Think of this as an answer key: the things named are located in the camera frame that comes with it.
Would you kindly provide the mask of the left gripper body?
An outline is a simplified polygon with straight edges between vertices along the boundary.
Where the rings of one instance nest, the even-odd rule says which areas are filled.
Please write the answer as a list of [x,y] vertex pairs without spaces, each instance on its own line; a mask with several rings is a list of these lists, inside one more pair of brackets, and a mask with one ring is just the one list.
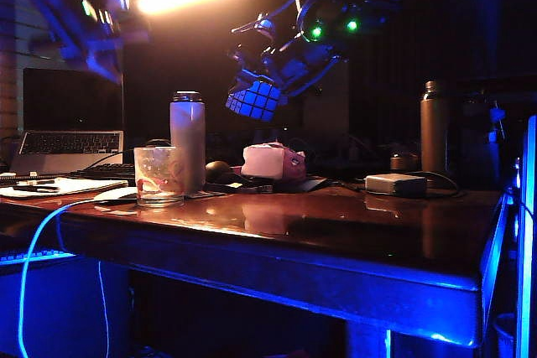
[[86,42],[86,65],[89,70],[105,79],[121,84],[123,82],[121,53],[124,46],[145,43],[149,39],[147,29],[135,29],[107,35],[102,39],[90,39]]

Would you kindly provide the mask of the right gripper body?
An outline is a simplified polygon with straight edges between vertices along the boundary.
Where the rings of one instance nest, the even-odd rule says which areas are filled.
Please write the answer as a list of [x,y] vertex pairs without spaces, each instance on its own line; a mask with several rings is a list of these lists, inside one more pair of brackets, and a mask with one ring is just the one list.
[[[306,13],[297,18],[296,35],[284,44],[276,43],[276,25],[267,14],[258,19],[234,28],[233,34],[254,31],[265,36],[269,45],[259,57],[239,45],[230,53],[238,64],[238,70],[249,69],[271,78],[269,85],[278,86],[288,96],[296,96],[319,81],[334,65],[345,58],[345,19],[341,14]],[[253,89],[251,86],[238,86],[235,78],[229,93]]]

